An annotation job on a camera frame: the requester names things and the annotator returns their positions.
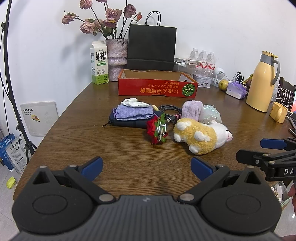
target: wooden table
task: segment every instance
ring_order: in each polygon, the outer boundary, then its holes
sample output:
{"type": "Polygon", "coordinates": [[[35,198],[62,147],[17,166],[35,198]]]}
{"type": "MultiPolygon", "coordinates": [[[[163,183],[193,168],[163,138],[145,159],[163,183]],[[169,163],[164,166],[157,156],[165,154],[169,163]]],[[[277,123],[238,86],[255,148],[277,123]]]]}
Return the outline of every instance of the wooden table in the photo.
{"type": "MultiPolygon", "coordinates": [[[[94,182],[116,197],[120,194],[172,194],[176,197],[196,185],[199,180],[190,169],[194,155],[187,144],[173,140],[172,125],[168,128],[166,143],[156,146],[150,144],[144,129],[101,127],[108,122],[112,108],[125,98],[118,96],[117,83],[90,83],[39,145],[16,187],[14,199],[40,165],[62,170],[70,164],[81,165],[95,156],[103,158],[104,168],[94,182]]],[[[190,100],[163,96],[139,96],[138,99],[156,106],[179,107],[190,100]]],[[[256,111],[245,100],[226,95],[217,87],[198,88],[195,100],[214,105],[223,124],[233,134],[231,142],[202,156],[213,165],[226,164],[232,170],[242,170],[245,165],[235,159],[239,149],[262,151],[259,144],[262,138],[291,136],[288,120],[279,124],[269,117],[269,111],[256,111]]]]}

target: white glove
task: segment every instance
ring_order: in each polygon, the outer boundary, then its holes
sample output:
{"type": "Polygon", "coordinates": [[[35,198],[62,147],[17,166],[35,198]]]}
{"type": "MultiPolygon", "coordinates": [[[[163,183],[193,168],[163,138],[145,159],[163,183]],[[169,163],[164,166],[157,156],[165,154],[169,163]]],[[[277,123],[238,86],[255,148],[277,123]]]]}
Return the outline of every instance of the white glove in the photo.
{"type": "Polygon", "coordinates": [[[122,105],[129,106],[129,107],[148,107],[149,104],[140,102],[136,98],[125,99],[121,103],[122,105]]]}

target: gray ribbed surface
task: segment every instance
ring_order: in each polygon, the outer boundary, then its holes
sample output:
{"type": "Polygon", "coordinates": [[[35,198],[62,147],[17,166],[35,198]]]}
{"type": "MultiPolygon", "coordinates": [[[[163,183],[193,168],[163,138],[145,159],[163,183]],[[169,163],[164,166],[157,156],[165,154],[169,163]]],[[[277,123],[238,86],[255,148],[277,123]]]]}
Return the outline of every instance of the gray ribbed surface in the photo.
{"type": "Polygon", "coordinates": [[[273,233],[237,237],[205,223],[193,206],[171,196],[121,196],[101,205],[87,223],[67,234],[34,236],[20,233],[13,241],[280,241],[273,233]]]}

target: green pumpkin picture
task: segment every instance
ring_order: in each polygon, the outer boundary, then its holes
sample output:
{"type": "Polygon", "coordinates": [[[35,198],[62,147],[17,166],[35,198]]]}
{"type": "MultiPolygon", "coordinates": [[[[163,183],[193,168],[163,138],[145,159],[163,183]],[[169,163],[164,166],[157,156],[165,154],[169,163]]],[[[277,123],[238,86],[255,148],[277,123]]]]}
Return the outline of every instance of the green pumpkin picture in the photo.
{"type": "Polygon", "coordinates": [[[182,94],[186,97],[189,97],[194,94],[195,86],[193,84],[187,84],[182,89],[182,94]]]}

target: lavender fuzzy towel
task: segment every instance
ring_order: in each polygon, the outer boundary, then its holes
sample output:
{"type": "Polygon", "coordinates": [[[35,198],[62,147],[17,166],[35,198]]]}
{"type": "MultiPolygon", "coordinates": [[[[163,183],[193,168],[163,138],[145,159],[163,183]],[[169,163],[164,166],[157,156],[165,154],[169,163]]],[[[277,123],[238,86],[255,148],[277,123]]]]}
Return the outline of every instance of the lavender fuzzy towel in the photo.
{"type": "Polygon", "coordinates": [[[182,107],[182,118],[190,118],[198,121],[201,110],[202,102],[195,100],[186,101],[182,107]]]}
{"type": "Polygon", "coordinates": [[[114,117],[120,121],[134,121],[138,119],[149,119],[153,116],[152,106],[148,107],[128,107],[118,105],[117,109],[113,109],[114,117]]]}

